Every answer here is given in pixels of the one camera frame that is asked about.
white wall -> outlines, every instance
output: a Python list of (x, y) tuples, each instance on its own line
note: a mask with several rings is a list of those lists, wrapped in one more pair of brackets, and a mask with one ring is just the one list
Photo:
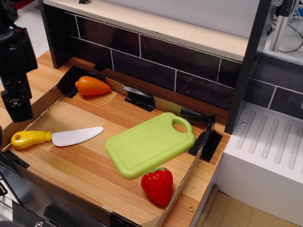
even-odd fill
[(259, 0), (107, 0), (249, 38)]

screw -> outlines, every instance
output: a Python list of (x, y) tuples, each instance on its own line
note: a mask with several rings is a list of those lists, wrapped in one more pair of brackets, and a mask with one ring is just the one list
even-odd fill
[(189, 211), (189, 212), (194, 212), (194, 211), (195, 211), (195, 208), (194, 208), (193, 206), (189, 206), (189, 207), (188, 207), (188, 211)]
[(42, 221), (38, 221), (35, 225), (35, 227), (42, 227), (43, 226), (43, 222)]

toy carrot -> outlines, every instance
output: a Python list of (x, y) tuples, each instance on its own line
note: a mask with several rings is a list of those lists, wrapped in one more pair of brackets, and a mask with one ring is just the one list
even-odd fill
[(78, 89), (79, 93), (84, 96), (100, 95), (111, 90), (108, 84), (89, 76), (81, 77), (76, 82), (75, 86)]

red strawberry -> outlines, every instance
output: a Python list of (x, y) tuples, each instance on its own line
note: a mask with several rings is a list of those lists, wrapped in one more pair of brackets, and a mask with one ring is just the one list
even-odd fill
[(141, 180), (141, 187), (146, 194), (163, 207), (169, 204), (172, 185), (172, 174), (164, 167), (152, 169)]

cutting board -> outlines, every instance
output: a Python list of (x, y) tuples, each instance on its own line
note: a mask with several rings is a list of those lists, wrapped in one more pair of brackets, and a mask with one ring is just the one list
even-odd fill
[[(174, 128), (182, 125), (186, 132)], [(112, 138), (105, 150), (121, 176), (134, 179), (194, 146), (191, 124), (173, 113), (163, 113)]]

